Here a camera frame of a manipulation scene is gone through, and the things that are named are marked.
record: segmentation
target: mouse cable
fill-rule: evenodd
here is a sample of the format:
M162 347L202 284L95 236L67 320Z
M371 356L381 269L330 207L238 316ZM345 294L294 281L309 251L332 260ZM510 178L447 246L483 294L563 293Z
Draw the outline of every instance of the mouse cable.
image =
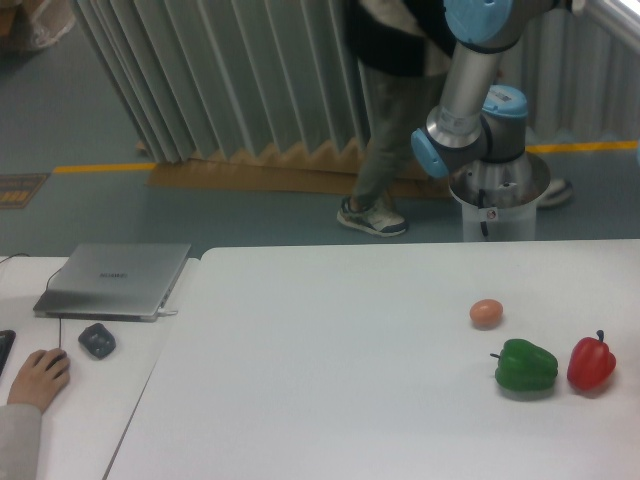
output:
M28 253L14 253L13 255L9 255L7 258L5 258L4 260L0 260L0 263L4 263L7 260L11 260L12 258L16 258L16 257L30 257L31 255L29 255Z
M49 283L51 283L51 279L60 273L60 270L62 270L62 268L56 270L55 273L49 277L49 280L47 280L47 286L44 289L45 292L49 290ZM62 316L58 316L58 320L60 320L60 324L58 326L58 348L62 348Z

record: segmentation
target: silver laptop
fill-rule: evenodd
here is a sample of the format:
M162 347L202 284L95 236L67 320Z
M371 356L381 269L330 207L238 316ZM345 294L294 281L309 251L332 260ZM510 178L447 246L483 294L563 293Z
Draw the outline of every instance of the silver laptop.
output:
M81 244L33 307L37 316L154 321L187 244Z

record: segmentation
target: brown egg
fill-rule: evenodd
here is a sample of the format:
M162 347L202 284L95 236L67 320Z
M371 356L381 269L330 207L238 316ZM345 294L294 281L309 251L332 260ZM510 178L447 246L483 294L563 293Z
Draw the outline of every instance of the brown egg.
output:
M502 319L502 304L487 298L473 304L469 310L471 321L478 328L493 328Z

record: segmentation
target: black jacket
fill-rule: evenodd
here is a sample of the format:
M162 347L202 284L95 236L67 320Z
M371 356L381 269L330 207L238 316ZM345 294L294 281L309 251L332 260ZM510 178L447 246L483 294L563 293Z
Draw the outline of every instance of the black jacket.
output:
M443 0L403 0L421 30L447 55L456 39L449 30ZM425 39L378 22L359 0L346 0L347 44L365 64L391 75L419 77L425 71Z

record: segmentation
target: cardboard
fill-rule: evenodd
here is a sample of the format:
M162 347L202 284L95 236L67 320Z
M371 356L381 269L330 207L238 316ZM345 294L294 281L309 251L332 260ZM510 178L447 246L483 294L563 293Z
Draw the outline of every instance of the cardboard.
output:
M173 188L205 188L241 191L313 192L348 195L357 176L291 168L264 168L228 162L189 160L183 164L159 164L147 185ZM398 179L390 187L392 197L449 198L443 180Z
M144 149L141 143L137 146ZM219 190L313 192L348 195L364 163L365 153L352 139L338 152L330 141L309 154L300 142L280 154L268 145L258 156L239 150L226 159L221 152L204 159L199 153L180 164L158 164L150 186ZM450 198L447 179L434 180L417 161L400 174L388 193L393 197Z
M136 145L138 150L146 150L142 142ZM195 152L193 160L206 160L232 165L248 165L264 168L288 168L293 170L312 170L319 172L349 173L357 175L365 161L365 152L358 148L356 139L352 139L345 149L338 153L331 141L323 143L315 152L309 154L302 142L293 145L289 150L280 154L274 144L269 144L256 157L244 149L238 150L227 159L221 151L204 158ZM429 176L417 161L409 165L407 170L398 175L400 179L428 180Z
M11 18L0 15L0 50L35 51L53 45L75 24L72 0L4 0L19 3Z
M18 7L0 7L0 37L9 36L16 13L18 13Z

